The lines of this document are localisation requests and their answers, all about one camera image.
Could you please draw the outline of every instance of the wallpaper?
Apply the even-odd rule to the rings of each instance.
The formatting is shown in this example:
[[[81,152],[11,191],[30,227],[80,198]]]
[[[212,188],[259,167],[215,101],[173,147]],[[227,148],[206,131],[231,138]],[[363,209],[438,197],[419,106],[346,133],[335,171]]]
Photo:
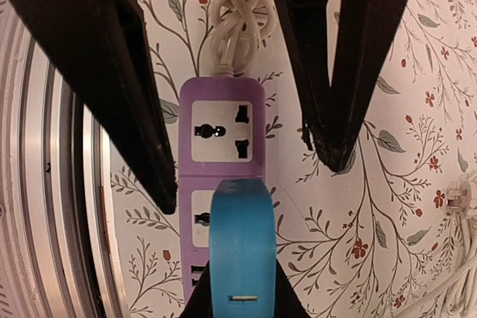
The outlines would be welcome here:
[[[139,3],[177,157],[180,87],[212,70],[210,0]],[[328,20],[333,53],[339,0],[331,0]],[[452,274],[463,238],[459,216],[445,210],[446,187],[477,168],[477,0],[409,0],[352,160],[337,174],[300,139],[279,30],[247,75],[267,95],[278,258],[311,317],[391,317]],[[114,150],[112,161],[132,317],[177,317],[184,305],[178,214],[159,212]],[[447,317],[442,303],[439,296],[419,317]]]

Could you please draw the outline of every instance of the white cable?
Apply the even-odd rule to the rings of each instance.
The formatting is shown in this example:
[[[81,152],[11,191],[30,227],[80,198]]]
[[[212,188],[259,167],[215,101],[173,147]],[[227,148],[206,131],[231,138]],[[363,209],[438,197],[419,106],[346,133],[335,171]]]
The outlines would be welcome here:
[[[215,76],[243,72],[278,25],[273,0],[211,0],[209,11]]]
[[[460,202],[460,209],[466,215],[462,217],[462,234],[464,241],[464,260],[466,261],[454,274],[446,281],[439,284],[431,293],[425,295],[406,309],[394,315],[394,318],[418,317],[419,310],[434,301],[440,294],[446,292],[445,312],[450,315],[460,314],[462,318],[470,318],[477,310],[477,217],[475,212],[475,192],[468,191],[473,187],[477,188],[477,171],[465,173],[458,178],[457,182],[451,183],[448,189],[461,189],[466,183],[467,199],[471,196],[472,202]]]

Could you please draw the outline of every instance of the universal socket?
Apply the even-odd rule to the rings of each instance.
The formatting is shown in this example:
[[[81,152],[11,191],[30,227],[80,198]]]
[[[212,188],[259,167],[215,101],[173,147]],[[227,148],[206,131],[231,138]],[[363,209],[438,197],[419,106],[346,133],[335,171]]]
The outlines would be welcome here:
[[[246,101],[195,101],[192,104],[192,160],[251,162],[253,111]]]
[[[180,89],[179,175],[265,174],[265,91],[253,78],[194,77]]]

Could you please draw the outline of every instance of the electrical socket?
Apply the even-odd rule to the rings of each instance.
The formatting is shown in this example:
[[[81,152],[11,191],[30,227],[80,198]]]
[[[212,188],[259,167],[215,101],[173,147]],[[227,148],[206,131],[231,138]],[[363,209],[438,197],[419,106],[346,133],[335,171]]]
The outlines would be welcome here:
[[[209,260],[209,227],[198,222],[197,217],[201,219],[210,215],[212,196],[221,180],[179,177],[180,252],[186,301]]]
[[[263,178],[263,86],[243,77],[187,80],[180,89],[178,164],[181,177]]]
[[[192,244],[209,247],[210,209],[213,190],[195,190],[191,195]]]
[[[192,104],[192,160],[250,162],[253,158],[253,105],[248,101],[195,101]]]

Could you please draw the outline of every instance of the blue tape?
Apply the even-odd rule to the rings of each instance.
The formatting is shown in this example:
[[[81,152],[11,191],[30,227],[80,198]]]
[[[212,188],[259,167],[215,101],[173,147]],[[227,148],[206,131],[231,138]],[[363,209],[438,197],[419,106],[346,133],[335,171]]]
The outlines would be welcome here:
[[[263,181],[222,181],[212,199],[209,248],[214,318],[274,318],[277,244]]]

